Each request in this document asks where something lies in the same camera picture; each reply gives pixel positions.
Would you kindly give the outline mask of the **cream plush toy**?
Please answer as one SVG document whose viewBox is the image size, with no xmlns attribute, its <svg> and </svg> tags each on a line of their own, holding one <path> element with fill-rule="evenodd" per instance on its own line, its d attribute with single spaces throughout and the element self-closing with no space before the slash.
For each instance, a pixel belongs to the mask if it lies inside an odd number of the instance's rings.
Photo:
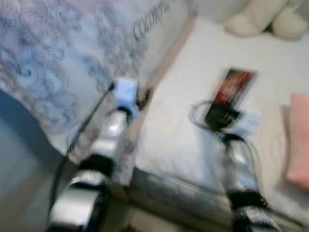
<svg viewBox="0 0 309 232">
<path fill-rule="evenodd" d="M 250 0 L 234 14 L 224 29 L 236 37 L 254 37 L 268 27 L 275 37 L 288 41 L 300 40 L 309 31 L 309 22 L 298 13 L 302 0 Z"/>
</svg>

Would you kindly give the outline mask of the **pink pillow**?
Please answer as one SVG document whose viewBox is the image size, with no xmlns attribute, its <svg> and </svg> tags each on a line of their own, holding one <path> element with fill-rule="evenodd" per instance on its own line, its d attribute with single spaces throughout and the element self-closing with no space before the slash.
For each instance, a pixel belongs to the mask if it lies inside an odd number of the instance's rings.
<svg viewBox="0 0 309 232">
<path fill-rule="evenodd" d="M 288 117 L 289 159 L 285 177 L 309 190 L 309 96 L 293 93 Z"/>
</svg>

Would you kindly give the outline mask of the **blue-grey patterned duvet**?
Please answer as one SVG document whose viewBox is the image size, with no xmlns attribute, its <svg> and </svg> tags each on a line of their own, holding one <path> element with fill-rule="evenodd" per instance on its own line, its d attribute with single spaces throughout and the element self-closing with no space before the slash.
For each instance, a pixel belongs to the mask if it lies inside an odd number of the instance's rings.
<svg viewBox="0 0 309 232">
<path fill-rule="evenodd" d="M 193 0 L 0 0 L 0 91 L 79 163 L 118 78 L 147 87 L 187 35 Z"/>
</svg>

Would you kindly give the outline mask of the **grey bed frame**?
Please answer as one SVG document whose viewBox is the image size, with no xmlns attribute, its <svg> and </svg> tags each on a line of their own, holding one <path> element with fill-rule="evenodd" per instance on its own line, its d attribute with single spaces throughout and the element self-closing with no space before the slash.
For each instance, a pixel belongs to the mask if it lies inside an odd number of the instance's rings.
<svg viewBox="0 0 309 232">
<path fill-rule="evenodd" d="M 280 168 L 262 168 L 257 177 L 282 232 L 309 232 L 309 195 L 287 182 Z M 113 181 L 117 196 L 159 217 L 197 231 L 232 232 L 233 213 L 217 180 L 186 181 L 126 168 Z"/>
</svg>

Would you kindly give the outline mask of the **white mattress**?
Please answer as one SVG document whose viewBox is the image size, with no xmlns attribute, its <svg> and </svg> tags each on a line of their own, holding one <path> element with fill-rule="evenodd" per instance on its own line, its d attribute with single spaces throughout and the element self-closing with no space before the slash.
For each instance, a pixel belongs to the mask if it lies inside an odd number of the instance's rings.
<svg viewBox="0 0 309 232">
<path fill-rule="evenodd" d="M 261 192 L 272 208 L 306 210 L 309 195 L 284 177 L 289 146 L 285 108 L 293 93 L 309 90 L 309 39 L 272 35 L 238 38 L 221 25 L 196 18 L 187 42 L 156 88 L 140 133 L 136 166 L 221 190 L 213 177 L 214 137 L 190 121 L 192 106 L 210 100 L 229 68 L 257 72 L 241 109 L 260 116 L 250 141 L 260 156 Z"/>
</svg>

